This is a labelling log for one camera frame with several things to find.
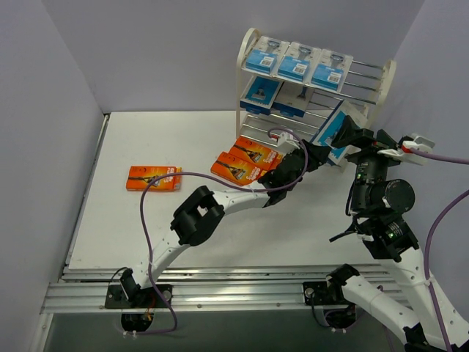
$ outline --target white table surface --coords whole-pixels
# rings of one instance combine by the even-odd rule
[[[130,166],[181,166],[210,173],[220,152],[234,142],[233,111],[112,113],[69,269],[113,269],[147,259],[141,193],[125,189]],[[306,174],[277,205],[227,216],[206,243],[184,252],[172,267],[373,263],[354,235],[328,242],[350,225],[344,207],[354,171],[354,165],[343,173],[323,166]],[[201,185],[224,188],[185,176],[180,191],[148,193],[145,215],[153,243],[168,233],[174,210]]]

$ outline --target white wall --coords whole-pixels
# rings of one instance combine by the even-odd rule
[[[103,115],[39,0],[0,3],[0,350],[57,281]]]
[[[43,0],[102,110],[227,110],[251,26],[384,64],[423,0]]]
[[[436,142],[435,153],[469,158],[469,2],[426,0],[396,55],[397,72],[378,124],[394,137],[418,131]],[[396,166],[409,180],[416,205],[405,218],[421,245],[436,216],[469,188],[466,166],[430,161]],[[469,199],[440,223],[431,269],[469,320]]]

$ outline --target metal rod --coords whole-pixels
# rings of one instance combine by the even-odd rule
[[[359,73],[359,72],[355,72],[355,71],[349,71],[349,73],[350,73],[351,75],[360,76],[360,77],[365,77],[365,78],[370,78],[370,79],[375,79],[376,81],[381,81],[381,77],[365,75],[364,73]]]
[[[277,123],[277,122],[272,122],[272,121],[266,121],[264,119],[261,119],[261,118],[258,118],[258,117],[254,117],[254,116],[251,116],[255,119],[258,119],[258,120],[262,120],[264,122],[267,122],[267,123],[270,123],[270,124],[273,124],[273,125],[278,125],[278,126],[281,126],[281,127],[285,127],[285,128],[294,128],[297,132],[301,132],[301,133],[304,133],[304,134],[308,134],[310,136],[314,136],[314,133],[310,133],[310,132],[306,132],[306,131],[303,131],[303,130],[299,130],[298,128],[295,128],[295,127],[292,127],[292,126],[286,126],[286,125],[282,125],[281,123]]]
[[[364,103],[376,105],[376,101],[371,101],[371,100],[367,100],[367,99],[363,99],[363,98],[357,98],[357,97],[353,97],[352,95],[348,95],[348,94],[344,94],[344,93],[333,93],[333,94],[338,95],[339,97],[355,99],[355,100],[358,100],[358,101],[363,101]]]
[[[362,66],[377,68],[377,69],[379,69],[379,70],[383,70],[383,66],[377,66],[377,65],[367,64],[367,63],[361,62],[361,61],[352,60],[352,63],[357,64],[357,65],[362,65]]]
[[[315,114],[314,112],[310,112],[310,111],[305,111],[305,114],[312,115],[312,116],[315,116],[315,117],[319,117],[320,119],[324,119],[324,120],[327,119],[327,117],[324,117],[324,116],[319,115],[319,114]]]
[[[341,99],[341,98],[338,98],[338,97],[333,97],[332,95],[326,95],[326,94],[322,94],[322,93],[319,93],[319,92],[314,92],[314,94],[322,95],[323,97],[331,98],[331,99],[334,99],[334,100],[340,100],[340,101],[343,101],[343,100],[344,100],[344,99]],[[365,105],[356,103],[356,102],[354,102],[354,101],[351,101],[351,103],[352,103],[353,105],[360,106],[361,108],[364,108],[364,107],[365,107]]]
[[[253,130],[260,131],[260,132],[263,132],[263,133],[266,133],[266,134],[267,134],[267,130],[263,130],[263,129],[259,128],[259,127],[254,127],[254,126],[251,126],[251,125],[246,125],[245,123],[243,123],[243,126],[248,127],[248,128],[252,128]],[[277,137],[279,136],[277,133],[274,133],[274,132],[272,132],[271,134],[272,134],[273,136],[277,136]]]
[[[245,134],[242,134],[242,133],[240,134],[240,136],[243,136],[243,137],[245,137],[245,138],[252,139],[252,140],[255,141],[255,142],[259,142],[259,143],[263,143],[263,144],[266,144],[266,145],[270,145],[271,147],[277,147],[277,144],[265,142],[265,141],[262,141],[262,140],[260,140],[260,139],[257,139],[257,138],[251,137],[251,136],[246,136]]]
[[[299,124],[299,125],[302,125],[302,126],[306,126],[306,127],[311,127],[311,128],[315,128],[313,125],[309,125],[308,123],[304,123],[304,122],[301,122],[301,121],[297,121],[297,120],[292,120],[292,119],[289,119],[287,117],[283,117],[281,115],[277,115],[277,114],[270,114],[270,116],[274,116],[274,117],[277,117],[279,119],[282,119],[282,120],[286,120],[286,121],[295,121],[295,123]]]
[[[351,87],[357,87],[357,88],[362,88],[362,89],[366,89],[366,90],[371,90],[373,92],[379,92],[377,89],[375,88],[371,88],[371,87],[367,87],[367,86],[362,86],[360,84],[355,84],[355,83],[350,83],[350,82],[344,82],[344,84],[346,84],[347,86],[351,86]]]
[[[331,108],[330,106],[327,106],[327,105],[324,105],[324,104],[315,103],[314,101],[309,101],[309,103],[314,104],[314,105],[318,105],[318,106],[322,106],[323,108],[327,108],[327,109],[330,109],[330,110],[335,109],[335,108]]]

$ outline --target product package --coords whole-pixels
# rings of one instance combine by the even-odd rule
[[[323,49],[311,80],[312,84],[340,92],[352,60],[353,56]]]
[[[125,188],[128,191],[142,191],[155,177],[181,172],[176,166],[132,166]],[[157,181],[149,191],[176,191],[181,188],[181,176],[169,176]]]
[[[285,82],[273,101],[272,108],[286,117],[303,117],[313,93],[314,88]]]
[[[320,57],[321,49],[293,42],[285,53],[277,74],[295,81],[306,82],[306,77],[309,76],[309,72],[314,72]]]
[[[332,114],[330,114],[329,118],[322,124],[321,128],[313,137],[311,142],[323,147],[331,147],[330,143],[336,137],[342,126],[342,123],[344,122],[344,118],[347,115],[352,118],[353,122],[356,123],[358,127],[363,128],[365,126],[366,117],[361,112],[359,112],[359,110],[357,110],[356,107],[354,107],[354,105],[352,105],[349,101],[343,100],[337,105],[334,111],[332,111]],[[332,148],[328,158],[329,164],[338,165],[348,153],[349,149],[350,146],[339,149]]]
[[[245,68],[256,72],[271,74],[278,67],[288,42],[269,37],[260,37],[245,62]]]
[[[281,161],[283,155],[243,136],[239,137],[229,154],[269,171]]]
[[[210,171],[239,186],[245,186],[261,177],[265,171],[241,158],[222,152]]]
[[[273,100],[280,90],[281,82],[254,76],[244,89],[240,107],[253,114],[270,114]]]

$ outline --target wire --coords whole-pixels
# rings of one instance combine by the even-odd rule
[[[145,196],[147,195],[147,192],[148,190],[150,189],[150,187],[152,187],[152,185],[154,185],[155,183],[157,183],[159,180],[162,180],[166,177],[173,177],[173,176],[196,176],[196,177],[203,177],[203,178],[207,178],[208,180],[212,180],[212,181],[215,181],[215,182],[218,182],[226,187],[229,187],[229,188],[233,188],[233,189],[236,189],[238,191],[244,191],[244,192],[249,192],[249,193],[252,193],[252,192],[255,192],[255,193],[261,193],[261,192],[274,192],[274,191],[283,191],[284,189],[288,189],[288,188],[291,188],[293,187],[294,185],[296,185],[298,182],[301,181],[301,179],[303,178],[303,176],[305,175],[306,173],[306,170],[308,169],[308,150],[306,149],[306,146],[305,144],[303,143],[303,141],[301,140],[301,138],[296,134],[296,133],[293,133],[291,132],[291,130],[287,129],[287,128],[282,128],[282,127],[274,127],[274,128],[271,128],[269,131],[267,131],[267,135],[269,137],[271,137],[271,134],[270,132],[271,131],[275,131],[275,130],[278,130],[278,131],[283,131],[283,132],[287,132],[287,133],[290,133],[293,137],[295,137],[301,148],[303,149],[304,153],[305,153],[305,164],[304,164],[304,167],[303,167],[303,170],[300,174],[300,176],[298,176],[296,178],[296,180],[292,181],[291,183],[288,183],[284,186],[280,186],[280,187],[274,187],[274,188],[265,188],[265,189],[250,189],[250,188],[243,188],[243,187],[239,187],[239,186],[233,186],[225,181],[222,181],[222,180],[219,180],[218,178],[216,177],[213,177],[213,176],[210,176],[210,175],[206,175],[206,174],[201,174],[201,173],[198,173],[198,172],[173,172],[172,174],[166,174],[166,175],[161,175],[161,176],[158,176],[158,177],[155,177],[150,183],[147,184],[147,186],[145,187],[145,189],[143,190],[142,194],[141,194],[141,198],[140,198],[140,219],[141,219],[141,225],[144,229],[144,234],[145,234],[145,239],[147,240],[147,245],[148,245],[148,253],[149,253],[149,260],[148,260],[148,278],[149,278],[149,281],[151,282],[152,284],[152,287],[153,287],[153,290],[155,290],[156,294],[160,297],[161,301],[164,302],[164,304],[168,307],[169,311],[171,312],[171,315],[173,317],[173,320],[174,320],[174,325],[172,328],[169,328],[169,329],[160,329],[160,330],[151,330],[151,331],[141,331],[139,332],[138,334],[140,335],[151,335],[151,334],[166,334],[166,333],[169,333],[169,332],[173,332],[177,329],[177,316],[176,316],[176,312],[174,311],[174,309],[171,307],[171,305],[169,304],[169,302],[166,300],[166,298],[164,297],[164,295],[161,293],[161,291],[158,289],[158,287],[156,286],[156,283],[155,283],[155,280],[153,279],[153,275],[152,275],[152,263],[153,263],[153,250],[152,250],[152,241],[149,237],[149,233],[148,233],[148,229],[147,229],[147,223],[145,222],[145,215],[144,215],[144,200],[145,200]]]
[[[349,195],[347,197],[347,203],[345,203],[345,215],[347,215],[347,216],[350,216],[350,200],[352,200],[352,193],[353,193],[354,184],[355,184],[355,181],[352,182],[352,185],[350,186]]]
[[[332,326],[330,326],[330,325],[323,325],[323,324],[321,324],[320,321],[317,319],[316,310],[314,309],[314,306],[311,305],[311,308],[312,308],[312,310],[313,310],[313,318],[316,320],[317,325],[321,326],[322,328],[327,328],[327,329],[332,328]]]
[[[341,232],[339,233],[338,235],[335,235],[331,238],[329,238],[329,242],[334,242],[334,241],[337,241],[338,239],[342,238],[342,237],[345,237],[345,236],[348,236],[348,235],[352,235],[353,233],[355,233],[355,231],[344,231],[344,232]]]
[[[427,159],[444,161],[446,163],[469,165],[469,160],[468,159],[453,158],[451,156],[429,154],[429,153],[422,152],[421,150],[417,150],[415,148],[410,148],[410,151],[415,155],[418,155],[418,156],[421,156],[421,157],[427,158]]]
[[[440,213],[440,215],[437,216],[437,218],[435,219],[435,221],[432,224],[432,227],[430,227],[430,231],[428,232],[428,236],[426,237],[425,252],[424,252],[424,272],[425,272],[425,279],[426,280],[430,279],[430,268],[429,268],[430,267],[430,246],[432,245],[432,239],[433,239],[433,235],[435,234],[435,230],[437,229],[437,226],[439,225],[441,220],[443,220],[445,215],[457,203],[461,202],[468,195],[469,195],[469,189],[466,192],[460,194],[451,203],[449,203],[446,206],[446,208],[443,209],[443,211]],[[435,312],[437,314],[438,325],[440,326],[441,334],[443,335],[443,340],[445,342],[446,350],[452,351],[451,343],[449,342],[449,338],[448,338],[448,333],[446,332],[443,316],[441,314],[440,305],[438,304],[438,299],[437,299],[437,295],[436,295],[436,292],[435,292],[435,288],[433,287],[433,284],[431,282],[429,284],[429,291],[430,291],[430,295],[432,297],[433,305],[435,306]]]
[[[417,150],[415,148],[410,148],[410,152],[413,154],[416,154],[418,156],[421,156],[423,158],[427,159],[432,159],[432,160],[437,160],[437,161],[444,161],[446,163],[453,163],[453,164],[464,164],[464,165],[469,165],[469,160],[468,159],[462,159],[462,158],[453,158],[451,156],[444,156],[444,155],[435,155],[435,154],[429,154],[422,152],[420,150]],[[426,243],[425,243],[425,252],[424,252],[424,271],[425,271],[425,279],[429,280],[430,279],[430,246],[432,245],[432,239],[433,235],[435,234],[435,230],[441,220],[445,217],[445,215],[459,202],[461,202],[464,198],[466,198],[469,195],[469,190],[466,192],[460,194],[455,200],[453,200],[451,203],[449,203],[446,208],[443,209],[443,211],[440,213],[440,215],[437,216],[435,221],[432,224],[432,227],[430,227],[430,231],[428,232],[428,236],[426,237]],[[441,330],[441,335],[443,336],[443,341],[445,342],[445,347],[447,351],[452,351],[451,343],[449,341],[448,337],[448,332],[446,331],[445,327],[445,322],[443,319],[443,315],[441,314],[441,309],[440,305],[438,303],[437,295],[435,292],[435,288],[433,287],[433,284],[430,282],[429,283],[429,291],[430,291],[430,296],[432,297],[432,303],[433,306],[435,307],[435,313],[437,315],[437,320],[438,320],[438,325],[440,326]]]

